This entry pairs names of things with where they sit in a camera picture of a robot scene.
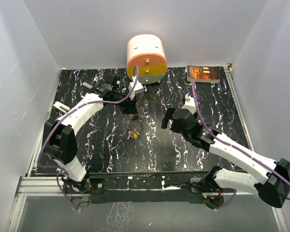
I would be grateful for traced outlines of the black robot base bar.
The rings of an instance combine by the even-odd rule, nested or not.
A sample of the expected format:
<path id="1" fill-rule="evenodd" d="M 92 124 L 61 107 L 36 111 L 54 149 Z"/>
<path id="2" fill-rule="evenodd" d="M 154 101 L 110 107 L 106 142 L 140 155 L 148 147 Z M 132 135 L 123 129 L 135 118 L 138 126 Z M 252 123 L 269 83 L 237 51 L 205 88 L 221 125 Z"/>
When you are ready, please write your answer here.
<path id="1" fill-rule="evenodd" d="M 90 173 L 93 186 L 92 203 L 156 203 L 189 202 L 202 204 L 212 197 L 222 203 L 233 194 L 226 188 L 203 188 L 201 181 L 207 172 L 154 172 L 154 173 Z"/>

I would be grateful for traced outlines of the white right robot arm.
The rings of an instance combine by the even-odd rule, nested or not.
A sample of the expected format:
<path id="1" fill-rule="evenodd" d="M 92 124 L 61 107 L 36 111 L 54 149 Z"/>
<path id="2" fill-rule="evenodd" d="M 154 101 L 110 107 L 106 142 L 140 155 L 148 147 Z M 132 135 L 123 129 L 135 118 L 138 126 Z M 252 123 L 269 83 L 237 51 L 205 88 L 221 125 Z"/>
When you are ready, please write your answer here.
<path id="1" fill-rule="evenodd" d="M 196 148 L 218 155 L 243 169 L 230 171 L 220 166 L 200 181 L 190 181 L 192 189 L 216 192 L 236 189 L 257 194 L 261 200 L 275 208 L 282 208 L 290 193 L 290 162 L 263 157 L 239 145 L 223 132 L 197 121 L 197 113 L 188 109 L 168 108 L 162 119 L 162 129 L 172 121 L 170 130 L 180 133 Z"/>

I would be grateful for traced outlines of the yellow key tag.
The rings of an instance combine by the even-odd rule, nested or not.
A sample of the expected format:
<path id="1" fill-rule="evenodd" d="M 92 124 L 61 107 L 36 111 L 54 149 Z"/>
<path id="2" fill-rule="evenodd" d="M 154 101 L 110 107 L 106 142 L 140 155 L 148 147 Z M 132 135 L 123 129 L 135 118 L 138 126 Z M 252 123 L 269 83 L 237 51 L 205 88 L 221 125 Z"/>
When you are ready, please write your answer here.
<path id="1" fill-rule="evenodd" d="M 135 131 L 132 131 L 130 137 L 132 139 L 134 139 L 134 140 L 137 140 L 138 139 L 138 134 Z"/>

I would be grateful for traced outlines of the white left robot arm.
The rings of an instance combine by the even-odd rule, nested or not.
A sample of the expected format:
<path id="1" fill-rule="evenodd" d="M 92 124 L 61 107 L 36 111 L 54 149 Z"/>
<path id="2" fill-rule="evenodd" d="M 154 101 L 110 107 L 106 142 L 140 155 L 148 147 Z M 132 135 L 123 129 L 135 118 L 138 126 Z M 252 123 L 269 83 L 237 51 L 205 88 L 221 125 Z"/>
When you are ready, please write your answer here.
<path id="1" fill-rule="evenodd" d="M 79 130 L 97 112 L 108 104 L 119 106 L 122 113 L 137 114 L 136 95 L 143 91 L 142 84 L 133 76 L 128 91 L 120 90 L 120 78 L 107 75 L 104 82 L 90 86 L 82 100 L 63 116 L 49 119 L 44 124 L 41 152 L 53 159 L 73 181 L 73 187 L 80 193 L 89 190 L 87 172 L 78 160 L 76 136 Z"/>

